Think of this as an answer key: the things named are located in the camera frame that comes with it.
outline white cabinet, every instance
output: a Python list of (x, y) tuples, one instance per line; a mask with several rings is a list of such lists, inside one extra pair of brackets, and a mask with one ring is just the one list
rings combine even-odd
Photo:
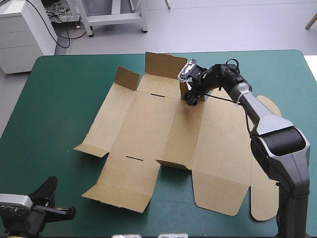
[[(30, 0), (53, 37), (57, 35), (40, 0)], [(0, 67), (5, 73), (31, 71), (36, 59), (55, 53), (56, 43), (36, 10), (25, 0), (0, 7)]]

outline gray floor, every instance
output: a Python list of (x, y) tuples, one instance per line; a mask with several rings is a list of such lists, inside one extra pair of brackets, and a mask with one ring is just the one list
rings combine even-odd
[[(94, 37), (73, 40), (57, 55), (132, 54), (296, 49), (317, 55), (317, 23), (305, 25), (317, 11), (317, 0), (146, 0), (148, 33), (141, 24), (94, 27)], [(109, 14), (110, 0), (86, 0), (90, 15)], [(122, 12), (129, 11), (122, 0)], [(84, 32), (68, 29), (72, 37)], [(0, 70), (0, 136), (27, 80), (27, 73)]]

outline cardboard flap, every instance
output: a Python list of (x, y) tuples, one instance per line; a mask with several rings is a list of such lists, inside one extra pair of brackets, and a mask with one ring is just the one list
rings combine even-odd
[(139, 74), (119, 66), (115, 75), (115, 83), (135, 91), (139, 81)]
[[(265, 96), (257, 98), (274, 114), (282, 116), (277, 105)], [(276, 216), (278, 209), (278, 187), (270, 180), (255, 158), (252, 158), (251, 173), (251, 214), (258, 221), (266, 221)]]
[(176, 99), (180, 98), (177, 80), (150, 74), (143, 75), (138, 91)]
[(157, 164), (163, 158), (179, 100), (137, 92), (113, 153)]
[(90, 198), (116, 207), (123, 207), (136, 212), (144, 212), (151, 197), (97, 183), (83, 197)]
[(145, 53), (145, 72), (151, 75), (177, 79), (186, 63), (186, 58), (168, 54)]
[[(228, 98), (224, 90), (213, 95)], [(244, 110), (213, 98), (204, 104), (192, 165), (195, 201), (233, 216), (251, 182), (252, 153)]]
[(203, 109), (204, 103), (189, 107), (184, 101), (179, 102), (163, 161), (169, 162), (170, 165), (184, 165), (189, 170), (192, 168)]
[(160, 166), (110, 154), (95, 186), (84, 197), (143, 212), (156, 185)]
[(158, 163), (149, 163), (111, 153), (99, 176), (98, 183), (152, 196), (158, 174)]
[(197, 171), (192, 171), (192, 177), (197, 206), (229, 216), (238, 214), (249, 189), (248, 184)]
[(183, 164), (178, 164), (178, 163), (173, 163), (170, 161), (165, 161), (165, 160), (157, 160), (157, 162), (165, 167), (171, 167), (171, 168), (176, 168), (176, 169), (180, 169), (180, 170), (190, 170), (190, 168), (186, 167)]
[(136, 92), (117, 84), (110, 88), (83, 143), (75, 147), (85, 153), (103, 157), (110, 152), (134, 100)]

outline green table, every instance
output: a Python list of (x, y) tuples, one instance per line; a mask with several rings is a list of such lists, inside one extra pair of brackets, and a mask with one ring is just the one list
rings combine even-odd
[[(254, 94), (271, 98), (312, 145), (307, 231), (317, 236), (317, 84), (298, 51), (184, 53), (209, 67), (236, 58)], [(48, 224), (45, 236), (188, 233), (191, 236), (273, 236), (275, 218), (255, 222), (247, 194), (235, 217), (194, 203), (191, 173), (162, 168), (143, 214), (101, 204), (81, 194), (106, 161), (73, 150), (88, 132), (119, 65), (144, 73), (144, 54), (49, 56), (37, 60), (0, 140), (0, 192), (29, 194), (48, 176), (59, 179), (56, 204), (75, 206), (75, 221)]]

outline unfolded cardboard box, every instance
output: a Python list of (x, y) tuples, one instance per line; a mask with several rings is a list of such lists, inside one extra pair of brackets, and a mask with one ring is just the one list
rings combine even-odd
[[(234, 216), (251, 187), (256, 220), (276, 215), (278, 189), (250, 149), (242, 107), (217, 99), (189, 107), (177, 75), (185, 58), (146, 53), (146, 73), (122, 67), (83, 143), (75, 149), (98, 157), (110, 153), (84, 197), (143, 212), (160, 166), (192, 171), (197, 206)], [(226, 97), (223, 91), (214, 95)], [(273, 112), (277, 106), (261, 96)]]

